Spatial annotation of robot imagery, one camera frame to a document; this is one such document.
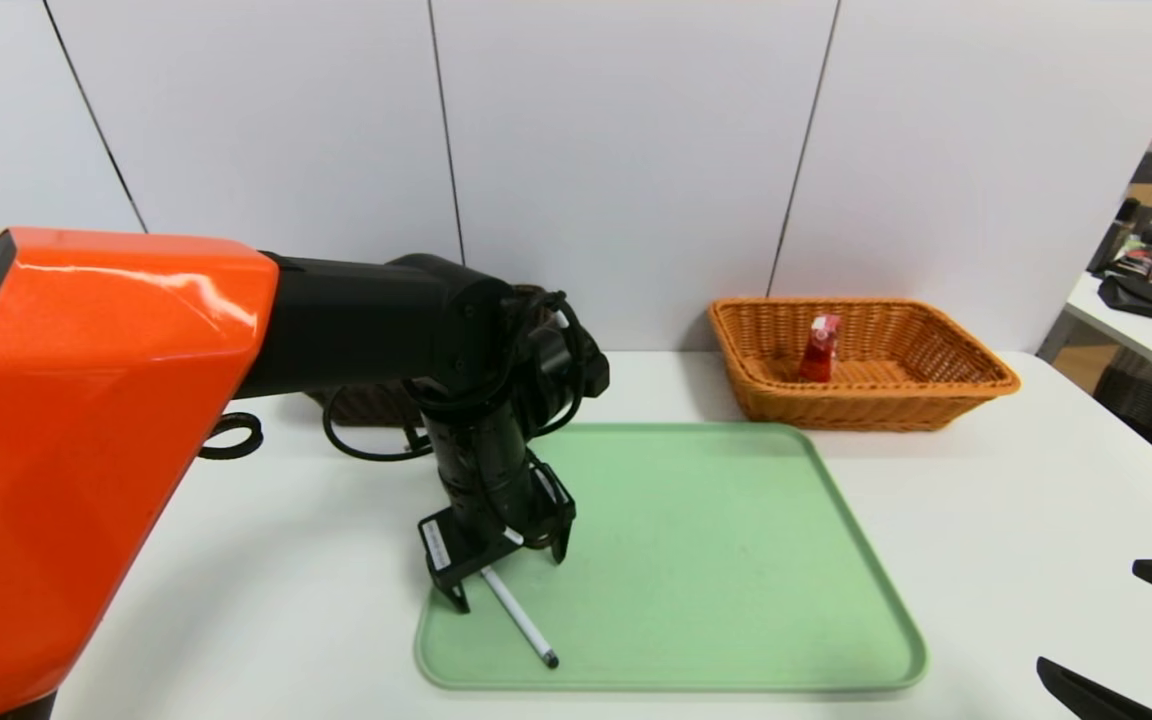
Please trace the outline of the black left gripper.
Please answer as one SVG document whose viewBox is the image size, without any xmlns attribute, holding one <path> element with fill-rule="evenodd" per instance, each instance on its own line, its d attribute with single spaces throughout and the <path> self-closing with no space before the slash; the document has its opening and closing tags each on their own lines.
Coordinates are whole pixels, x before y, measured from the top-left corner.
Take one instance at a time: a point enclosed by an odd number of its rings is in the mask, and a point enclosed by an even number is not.
<svg viewBox="0 0 1152 720">
<path fill-rule="evenodd" d="M 532 497 L 525 506 L 524 529 L 497 518 L 498 507 L 480 493 L 470 497 L 470 509 L 479 511 L 479 521 L 457 518 L 454 507 L 420 520 L 431 584 L 460 614 L 471 612 L 463 583 L 490 564 L 520 550 L 548 550 L 554 564 L 562 564 L 567 556 L 577 505 L 547 462 L 530 448 L 525 457 L 525 487 Z"/>
</svg>

